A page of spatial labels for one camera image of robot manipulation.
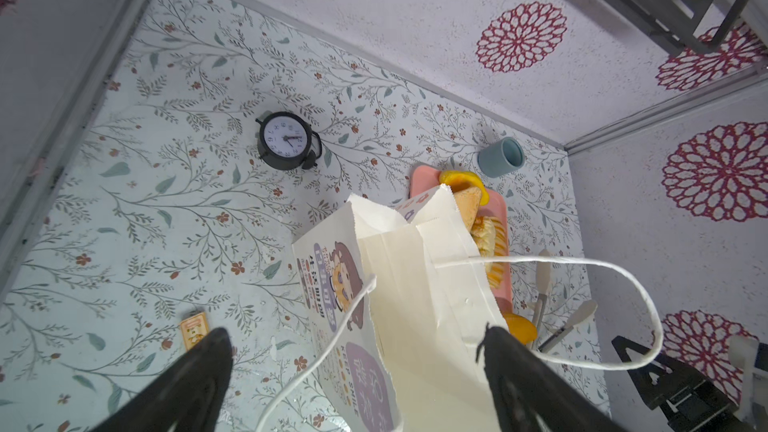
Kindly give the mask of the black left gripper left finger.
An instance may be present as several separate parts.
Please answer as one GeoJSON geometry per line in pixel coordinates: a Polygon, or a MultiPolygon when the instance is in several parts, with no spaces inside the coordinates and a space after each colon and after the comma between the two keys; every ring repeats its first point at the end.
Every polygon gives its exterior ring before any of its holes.
{"type": "Polygon", "coordinates": [[[213,431],[232,370],[230,335],[215,328],[95,429],[213,431]]]}

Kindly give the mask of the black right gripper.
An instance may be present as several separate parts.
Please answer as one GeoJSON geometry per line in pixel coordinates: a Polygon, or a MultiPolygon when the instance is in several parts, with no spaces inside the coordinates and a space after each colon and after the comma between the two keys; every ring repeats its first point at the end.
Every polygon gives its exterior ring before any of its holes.
{"type": "MultiPolygon", "coordinates": [[[[637,342],[623,336],[612,341],[615,351],[625,364],[638,362],[631,352],[650,352],[637,342]]],[[[649,364],[628,370],[642,399],[650,400],[650,409],[660,409],[672,431],[753,431],[735,416],[736,404],[695,368],[660,353],[649,364]]]]}

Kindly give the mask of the triangular toast bread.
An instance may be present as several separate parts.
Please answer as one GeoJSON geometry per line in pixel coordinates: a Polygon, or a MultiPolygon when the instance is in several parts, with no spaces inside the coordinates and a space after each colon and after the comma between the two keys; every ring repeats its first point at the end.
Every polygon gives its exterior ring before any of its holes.
{"type": "Polygon", "coordinates": [[[472,186],[453,193],[454,200],[459,210],[462,222],[467,231],[471,231],[483,198],[480,188],[472,186]]]}

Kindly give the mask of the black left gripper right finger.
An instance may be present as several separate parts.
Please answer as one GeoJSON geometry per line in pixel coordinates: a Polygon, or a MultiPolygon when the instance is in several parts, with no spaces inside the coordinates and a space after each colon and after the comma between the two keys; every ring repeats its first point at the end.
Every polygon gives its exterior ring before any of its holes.
{"type": "Polygon", "coordinates": [[[506,329],[486,327],[481,356],[502,431],[622,430],[506,329]]]}

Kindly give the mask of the printed white paper bag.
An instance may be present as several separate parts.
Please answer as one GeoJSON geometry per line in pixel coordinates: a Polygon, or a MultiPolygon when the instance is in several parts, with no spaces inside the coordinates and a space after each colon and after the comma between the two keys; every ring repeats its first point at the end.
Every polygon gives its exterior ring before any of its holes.
{"type": "Polygon", "coordinates": [[[313,379],[353,431],[502,431],[481,341],[508,328],[449,188],[351,195],[292,251],[317,354],[276,402],[313,379]]]}

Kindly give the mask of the long striped bread roll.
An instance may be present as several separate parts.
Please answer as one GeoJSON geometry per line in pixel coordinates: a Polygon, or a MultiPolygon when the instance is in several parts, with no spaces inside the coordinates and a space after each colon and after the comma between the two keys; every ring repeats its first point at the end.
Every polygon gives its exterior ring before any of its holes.
{"type": "MultiPolygon", "coordinates": [[[[496,227],[496,245],[494,257],[506,256],[508,253],[508,242],[506,227],[502,222],[494,217],[496,227]]],[[[508,277],[508,265],[505,262],[494,262],[490,265],[487,273],[489,284],[492,289],[499,289],[508,277]]]]}

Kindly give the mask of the steel tongs with cream tips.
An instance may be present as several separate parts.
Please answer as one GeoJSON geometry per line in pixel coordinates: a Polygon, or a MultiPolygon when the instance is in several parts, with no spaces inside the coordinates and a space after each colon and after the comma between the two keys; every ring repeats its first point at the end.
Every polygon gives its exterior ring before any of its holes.
{"type": "Polygon", "coordinates": [[[559,345],[577,326],[589,321],[598,309],[594,300],[583,301],[569,316],[561,322],[556,321],[559,309],[553,292],[553,264],[539,261],[536,265],[535,287],[538,293],[534,306],[533,324],[537,337],[530,342],[529,350],[546,353],[559,345]]]}

